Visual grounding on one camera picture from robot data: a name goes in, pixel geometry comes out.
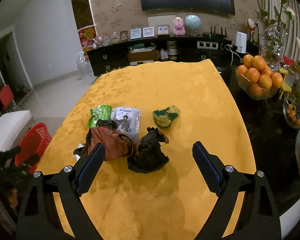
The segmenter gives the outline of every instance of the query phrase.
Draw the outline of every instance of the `globe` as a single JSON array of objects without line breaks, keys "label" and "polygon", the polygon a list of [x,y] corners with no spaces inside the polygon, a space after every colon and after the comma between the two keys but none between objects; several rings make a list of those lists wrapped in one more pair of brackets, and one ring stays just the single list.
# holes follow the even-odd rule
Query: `globe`
[{"label": "globe", "polygon": [[201,27],[201,20],[197,15],[188,15],[185,19],[185,26],[195,32]]}]

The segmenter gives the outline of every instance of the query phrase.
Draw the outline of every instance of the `brown box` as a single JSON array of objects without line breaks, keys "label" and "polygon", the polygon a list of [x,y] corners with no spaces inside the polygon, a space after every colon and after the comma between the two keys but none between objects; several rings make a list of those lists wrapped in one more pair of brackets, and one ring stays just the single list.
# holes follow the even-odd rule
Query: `brown box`
[{"label": "brown box", "polygon": [[151,51],[128,53],[128,61],[129,62],[158,60],[158,59],[159,59],[159,51],[157,49],[154,49]]}]

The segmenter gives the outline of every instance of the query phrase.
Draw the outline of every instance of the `red plastic basket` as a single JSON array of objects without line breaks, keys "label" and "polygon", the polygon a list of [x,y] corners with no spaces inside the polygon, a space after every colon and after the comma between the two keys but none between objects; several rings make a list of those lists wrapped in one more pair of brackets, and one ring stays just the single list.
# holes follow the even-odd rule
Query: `red plastic basket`
[{"label": "red plastic basket", "polygon": [[[51,139],[47,126],[44,123],[41,122],[32,127],[20,142],[21,152],[15,157],[16,166],[19,166],[23,161],[34,154],[39,155],[41,159]],[[34,174],[38,163],[29,169],[29,173]]]}]

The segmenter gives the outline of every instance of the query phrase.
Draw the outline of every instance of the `black countertop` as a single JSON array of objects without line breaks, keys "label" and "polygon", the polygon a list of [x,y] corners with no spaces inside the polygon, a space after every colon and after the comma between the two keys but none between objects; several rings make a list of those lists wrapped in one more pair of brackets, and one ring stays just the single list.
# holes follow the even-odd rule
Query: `black countertop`
[{"label": "black countertop", "polygon": [[247,128],[257,170],[270,183],[280,215],[300,199],[300,176],[295,156],[297,129],[283,116],[279,93],[270,99],[253,100],[240,89],[231,66],[230,76],[223,76]]}]

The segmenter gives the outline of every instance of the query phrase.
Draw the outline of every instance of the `silver bolt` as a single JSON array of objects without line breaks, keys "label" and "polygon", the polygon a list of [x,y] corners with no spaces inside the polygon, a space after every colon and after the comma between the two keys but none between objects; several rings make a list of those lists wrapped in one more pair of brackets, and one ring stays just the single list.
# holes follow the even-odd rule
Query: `silver bolt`
[{"label": "silver bolt", "polygon": [[34,176],[35,178],[39,177],[40,175],[41,175],[41,172],[40,172],[40,171],[36,171],[36,172],[33,174],[33,176]]},{"label": "silver bolt", "polygon": [[262,178],[265,174],[262,171],[257,171],[257,175]]},{"label": "silver bolt", "polygon": [[226,166],[226,171],[232,172],[232,171],[234,171],[234,168],[232,166],[230,166],[230,165],[227,165]]},{"label": "silver bolt", "polygon": [[66,166],[66,167],[64,167],[63,171],[64,172],[70,172],[70,171],[72,171],[72,166]]}]

